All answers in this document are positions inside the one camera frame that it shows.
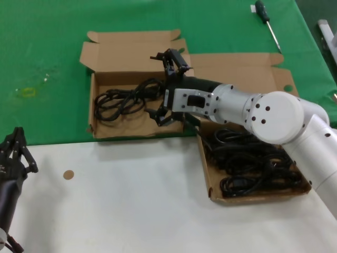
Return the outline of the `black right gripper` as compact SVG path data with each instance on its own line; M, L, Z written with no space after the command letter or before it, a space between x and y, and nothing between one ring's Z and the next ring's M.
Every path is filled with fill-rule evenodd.
M165 76L168 77L164 82L163 104L157 110L146 109L159 127L166 127L175 121L184 121L183 113L171 110L202 110L210 106L214 90L222 83L184 76L192 67L176 49L169 48L163 53L158 52L150 59L162 61Z

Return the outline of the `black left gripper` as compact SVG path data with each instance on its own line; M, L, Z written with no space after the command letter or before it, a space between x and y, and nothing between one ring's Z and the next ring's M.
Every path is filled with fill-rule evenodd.
M9 157L15 143L15 157ZM25 158L28 166L21 162L21 156ZM13 132L7 135L1 143L1 184L23 184L27 173L38 173L38 167L32 154L28 150L23 127L15 127Z

